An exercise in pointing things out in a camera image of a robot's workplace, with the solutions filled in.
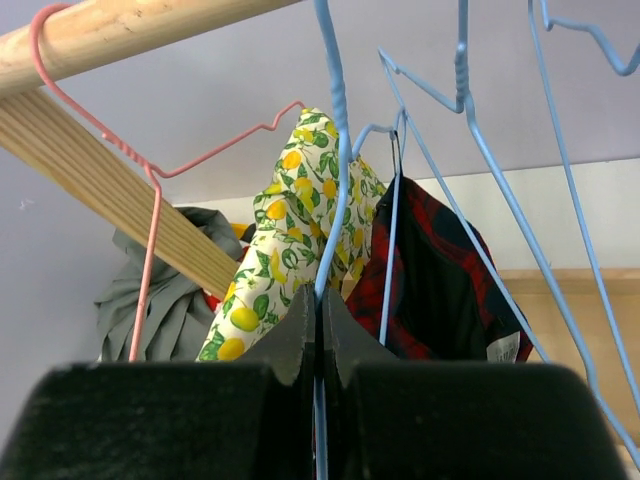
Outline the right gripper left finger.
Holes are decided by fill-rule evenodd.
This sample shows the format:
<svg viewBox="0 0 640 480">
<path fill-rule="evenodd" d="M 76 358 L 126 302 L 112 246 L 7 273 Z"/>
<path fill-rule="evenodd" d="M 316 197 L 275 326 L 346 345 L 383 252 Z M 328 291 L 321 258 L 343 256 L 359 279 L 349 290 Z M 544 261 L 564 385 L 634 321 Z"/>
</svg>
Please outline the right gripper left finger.
<svg viewBox="0 0 640 480">
<path fill-rule="evenodd" d="M 310 479 L 314 292 L 240 358 L 68 364 L 35 386 L 5 479 Z"/>
</svg>

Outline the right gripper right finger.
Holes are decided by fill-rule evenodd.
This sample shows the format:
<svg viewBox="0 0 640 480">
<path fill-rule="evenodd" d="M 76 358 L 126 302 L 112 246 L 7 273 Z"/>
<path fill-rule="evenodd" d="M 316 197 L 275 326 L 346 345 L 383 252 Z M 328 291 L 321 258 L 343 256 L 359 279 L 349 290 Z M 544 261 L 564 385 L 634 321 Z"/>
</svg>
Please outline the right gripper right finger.
<svg viewBox="0 0 640 480">
<path fill-rule="evenodd" d="M 623 479 L 596 401 L 548 364 L 410 361 L 322 301 L 332 479 Z"/>
</svg>

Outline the grey pleated skirt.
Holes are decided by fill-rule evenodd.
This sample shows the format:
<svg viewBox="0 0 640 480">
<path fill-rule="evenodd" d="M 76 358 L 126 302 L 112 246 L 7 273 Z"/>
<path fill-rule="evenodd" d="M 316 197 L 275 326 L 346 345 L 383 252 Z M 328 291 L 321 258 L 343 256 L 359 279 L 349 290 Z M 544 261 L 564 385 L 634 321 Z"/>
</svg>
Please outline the grey pleated skirt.
<svg viewBox="0 0 640 480">
<path fill-rule="evenodd" d="M 223 213 L 194 206 L 181 207 L 179 211 L 229 257 L 238 262 L 243 259 L 249 244 L 238 240 Z M 128 260 L 95 300 L 101 340 L 99 359 L 107 362 L 129 358 L 146 254 L 144 246 L 119 230 L 114 232 L 112 241 Z M 163 260 L 154 259 L 139 360 L 196 359 L 217 314 L 206 304 L 204 292 Z"/>
</svg>

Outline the red plaid skirt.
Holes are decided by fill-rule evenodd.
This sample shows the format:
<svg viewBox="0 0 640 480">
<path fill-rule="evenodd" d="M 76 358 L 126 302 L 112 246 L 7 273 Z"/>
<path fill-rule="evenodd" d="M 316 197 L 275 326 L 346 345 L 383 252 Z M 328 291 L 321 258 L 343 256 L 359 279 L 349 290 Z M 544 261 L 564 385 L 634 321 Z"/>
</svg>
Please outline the red plaid skirt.
<svg viewBox="0 0 640 480">
<path fill-rule="evenodd" d="M 402 178 L 378 202 L 371 258 L 346 305 L 373 337 L 391 288 L 385 345 L 411 360 L 524 362 L 533 345 L 492 278 L 472 225 Z"/>
</svg>

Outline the lemon print skirt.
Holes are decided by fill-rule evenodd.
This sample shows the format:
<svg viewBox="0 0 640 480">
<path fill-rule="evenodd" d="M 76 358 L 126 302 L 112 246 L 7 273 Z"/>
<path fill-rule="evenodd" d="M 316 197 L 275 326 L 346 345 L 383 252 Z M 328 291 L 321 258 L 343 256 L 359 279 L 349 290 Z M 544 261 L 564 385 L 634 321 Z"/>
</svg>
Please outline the lemon print skirt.
<svg viewBox="0 0 640 480">
<path fill-rule="evenodd" d="M 314 282 L 337 210 L 338 144 L 328 115 L 302 110 L 271 184 L 253 199 L 255 234 L 198 361 L 240 357 L 284 318 L 298 287 Z"/>
</svg>

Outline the blue wire hanger plaid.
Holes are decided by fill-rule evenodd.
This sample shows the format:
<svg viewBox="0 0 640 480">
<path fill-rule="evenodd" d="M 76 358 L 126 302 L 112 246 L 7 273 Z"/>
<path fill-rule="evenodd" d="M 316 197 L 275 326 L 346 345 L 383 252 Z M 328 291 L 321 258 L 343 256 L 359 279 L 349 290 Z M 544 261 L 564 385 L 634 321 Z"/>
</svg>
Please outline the blue wire hanger plaid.
<svg viewBox="0 0 640 480">
<path fill-rule="evenodd" d="M 319 360 L 316 362 L 316 366 L 314 367 L 314 390 L 313 390 L 313 399 L 314 399 L 314 446 L 315 446 L 315 473 L 316 479 L 329 479 L 328 475 L 328 449 L 327 449 L 327 409 L 326 409 L 326 394 L 325 394 L 325 383 L 324 383 L 324 327 L 322 322 L 322 297 L 324 295 L 324 290 L 326 287 L 328 275 L 330 272 L 330 264 L 338 244 L 338 240 L 340 240 L 341 236 L 341 228 L 344 220 L 344 214 L 347 206 L 348 199 L 348 185 L 349 185 L 349 175 L 348 175 L 348 163 L 353 159 L 353 153 L 355 150 L 352 148 L 352 142 L 349 133 L 349 125 L 348 125 L 348 109 L 347 109 L 347 100 L 346 100 L 346 86 L 344 80 L 343 66 L 340 57 L 340 51 L 338 47 L 338 42 L 335 34 L 334 25 L 332 22 L 330 9 L 328 1 L 313 1 L 316 17 L 318 20 L 318 24 L 323 36 L 323 41 L 327 53 L 327 64 L 328 71 L 330 76 L 330 91 L 331 91 L 331 99 L 332 99 L 332 107 L 334 120 L 336 124 L 336 128 L 339 133 L 339 189 L 338 189 L 338 200 L 337 200 L 337 209 L 334 218 L 334 223 L 332 224 L 330 234 L 327 240 L 326 247 L 324 249 L 323 255 L 320 260 L 315 284 L 314 284 L 314 295 L 315 295 L 315 314 L 316 314 L 316 328 L 315 328 L 315 343 L 316 343 L 316 353 L 320 356 Z M 455 72 L 456 72 L 456 81 L 462 80 L 462 67 L 468 66 L 467 62 L 467 38 L 468 38 L 468 1 L 458 1 L 458 46 L 455 57 Z M 425 156 L 425 159 L 428 162 L 431 162 L 431 169 L 436 174 L 437 180 L 439 181 L 444 193 L 448 195 L 449 202 L 452 207 L 454 207 L 454 211 L 460 220 L 463 228 L 465 229 L 467 235 L 472 241 L 474 247 L 480 253 L 480 256 L 489 269 L 492 277 L 498 284 L 498 287 L 505 297 L 507 303 L 509 304 L 511 310 L 515 314 L 517 320 L 519 321 L 521 327 L 524 329 L 530 340 L 533 340 L 534 346 L 540 347 L 539 342 L 537 341 L 535 335 L 533 334 L 528 322 L 525 320 L 521 310 L 516 305 L 513 297 L 506 289 L 504 282 L 500 279 L 495 267 L 490 266 L 490 262 L 488 260 L 487 255 L 484 253 L 483 249 L 479 244 L 479 240 L 475 236 L 475 234 L 471 233 L 471 230 L 468 228 L 468 222 L 462 216 L 462 213 L 453 199 L 450 190 L 448 189 L 446 183 L 444 182 L 441 174 L 437 171 L 435 164 L 431 161 L 430 154 L 426 149 L 426 145 L 424 144 L 422 138 L 420 137 L 417 129 L 413 123 L 413 120 L 409 119 L 409 126 L 414 133 L 416 140 L 419 143 L 420 148 L 422 149 L 422 153 Z"/>
</svg>

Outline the blue wire hanger grey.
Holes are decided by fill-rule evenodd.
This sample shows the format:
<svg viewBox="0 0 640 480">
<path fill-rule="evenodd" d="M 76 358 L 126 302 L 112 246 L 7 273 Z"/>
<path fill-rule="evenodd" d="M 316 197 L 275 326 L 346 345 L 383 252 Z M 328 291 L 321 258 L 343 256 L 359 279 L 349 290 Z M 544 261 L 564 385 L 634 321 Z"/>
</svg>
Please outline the blue wire hanger grey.
<svg viewBox="0 0 640 480">
<path fill-rule="evenodd" d="M 521 233 L 523 234 L 524 239 L 529 247 L 529 250 L 533 254 L 533 257 L 542 273 L 542 276 L 547 286 L 549 287 L 550 293 L 556 302 L 556 305 L 560 311 L 560 314 L 565 321 L 565 324 L 572 337 L 572 340 L 574 341 L 575 346 L 577 347 L 577 351 L 581 357 L 581 360 L 585 369 L 589 388 L 591 392 L 594 394 L 605 417 L 607 418 L 607 420 L 613 427 L 614 431 L 622 441 L 622 444 L 625 446 L 628 452 L 628 455 L 630 457 L 630 460 L 633 462 L 634 465 L 638 465 L 639 449 L 637 448 L 636 442 L 632 439 L 630 434 L 623 427 L 623 424 L 621 423 L 621 421 L 616 417 L 613 410 L 604 400 L 604 397 L 602 395 L 600 385 L 599 385 L 595 362 L 587 347 L 586 341 L 581 331 L 579 330 L 578 324 L 574 319 L 573 314 L 571 313 L 569 304 L 567 303 L 564 294 L 561 292 L 560 285 L 556 277 L 552 273 L 551 266 L 547 261 L 547 258 L 545 257 L 541 249 L 541 246 L 538 243 L 535 237 L 535 234 L 533 233 L 533 230 L 531 229 L 531 226 L 528 220 L 526 219 L 526 216 L 523 210 L 521 209 L 520 204 L 518 203 L 511 189 L 511 186 L 509 185 L 509 182 L 505 178 L 503 170 L 499 167 L 498 163 L 496 162 L 491 152 L 491 149 L 489 148 L 479 128 L 474 99 L 473 99 L 473 95 L 471 93 L 471 88 L 470 88 L 470 74 L 469 74 L 469 62 L 468 62 L 469 3 L 467 1 L 460 1 L 458 3 L 457 14 L 458 14 L 457 46 L 456 46 L 456 53 L 454 57 L 456 97 L 454 99 L 447 98 L 444 94 L 439 92 L 433 85 L 422 80 L 417 75 L 407 70 L 405 67 L 398 65 L 383 49 L 378 50 L 381 64 L 383 66 L 387 79 L 389 80 L 391 89 L 394 93 L 394 96 L 396 97 L 396 100 L 399 103 L 399 106 L 401 107 L 400 115 L 403 117 L 404 127 L 412 131 L 420 147 L 420 150 L 425 157 L 425 160 L 430 166 L 432 172 L 435 174 L 436 180 L 438 181 L 440 187 L 442 188 L 447 200 L 449 200 L 451 206 L 453 207 L 453 210 L 456 216 L 458 217 L 461 224 L 463 225 L 463 229 L 468 234 L 473 245 L 475 247 L 478 247 L 479 240 L 477 239 L 476 235 L 473 234 L 470 228 L 467 226 L 467 222 L 464 219 L 464 216 L 458 204 L 456 203 L 456 200 L 454 199 L 453 194 L 451 193 L 438 167 L 436 166 L 434 160 L 432 159 L 431 154 L 429 153 L 420 133 L 418 132 L 418 129 L 413 119 L 411 118 L 411 115 L 407 112 L 406 104 L 397 88 L 394 78 L 399 75 L 406 77 L 446 109 L 450 110 L 455 114 L 465 115 L 470 134 L 473 137 L 477 147 L 479 148 L 480 153 L 484 157 L 484 160 L 487 166 L 489 167 L 490 172 L 493 175 L 493 178 L 511 211 L 511 214 L 513 215 Z M 536 31 L 534 7 L 532 2 L 528 3 L 528 19 L 529 19 L 532 39 L 533 39 L 533 43 L 536 51 L 538 69 L 539 69 L 542 83 L 543 83 L 543 89 L 544 89 L 549 113 L 551 116 L 551 122 L 554 129 L 556 143 L 557 143 L 560 157 L 562 160 L 562 166 L 564 169 L 564 174 L 567 181 L 567 186 L 569 189 L 571 201 L 577 217 L 577 222 L 578 222 L 578 226 L 582 236 L 583 244 L 584 244 L 587 257 L 590 263 L 591 271 L 594 276 L 596 288 L 604 308 L 604 313 L 613 337 L 614 345 L 616 346 L 618 356 L 621 361 L 622 370 L 625 374 L 627 383 L 630 387 L 633 401 L 635 404 L 638 404 L 639 388 L 637 386 L 636 377 L 635 377 L 633 368 L 631 366 L 630 358 L 624 346 L 622 335 L 613 311 L 613 306 L 611 304 L 611 301 L 605 286 L 605 282 L 602 277 L 600 265 L 597 260 L 597 256 L 594 251 L 594 247 L 589 235 L 586 220 L 584 218 L 583 209 L 579 200 L 574 177 L 571 171 L 567 150 L 566 150 L 566 146 L 565 146 L 563 135 L 562 135 L 560 121 L 558 118 L 557 110 L 556 110 L 554 99 L 553 99 L 553 94 L 549 84 L 549 78 L 546 70 L 546 65 L 544 62 L 544 55 L 543 55 L 539 37 Z"/>
</svg>

